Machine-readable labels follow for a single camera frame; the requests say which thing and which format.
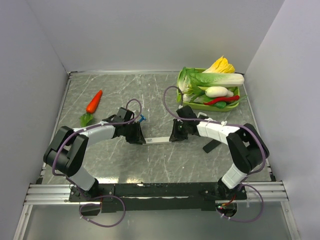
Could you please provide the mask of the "white remote control body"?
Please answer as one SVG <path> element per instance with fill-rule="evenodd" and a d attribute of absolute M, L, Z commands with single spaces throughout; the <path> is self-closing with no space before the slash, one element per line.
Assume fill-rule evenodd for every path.
<path fill-rule="evenodd" d="M 170 137 L 149 137 L 145 138 L 144 145 L 160 145 L 160 144 L 169 144 L 171 143 Z"/>

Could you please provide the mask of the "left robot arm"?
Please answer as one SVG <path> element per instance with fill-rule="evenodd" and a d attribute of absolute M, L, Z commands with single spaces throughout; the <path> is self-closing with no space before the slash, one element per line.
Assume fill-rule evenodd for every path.
<path fill-rule="evenodd" d="M 129 144 L 145 144 L 141 122 L 136 121 L 134 115 L 121 107 L 117 114 L 94 125 L 81 128 L 62 126 L 44 153 L 44 163 L 52 167 L 55 175 L 60 172 L 59 175 L 81 189 L 81 195 L 87 201 L 95 200 L 101 191 L 99 181 L 83 167 L 87 147 L 117 137 L 125 137 Z"/>

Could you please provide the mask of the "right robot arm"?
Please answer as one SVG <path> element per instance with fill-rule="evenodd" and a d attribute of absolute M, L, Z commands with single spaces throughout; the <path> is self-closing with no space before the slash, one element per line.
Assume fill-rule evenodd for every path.
<path fill-rule="evenodd" d="M 217 183 L 217 191 L 223 199 L 230 199 L 240 189 L 243 180 L 264 168 L 270 153 L 253 125 L 228 124 L 216 122 L 206 115 L 196 116 L 188 105 L 176 113 L 169 138 L 171 142 L 196 135 L 228 146 L 232 165 Z"/>

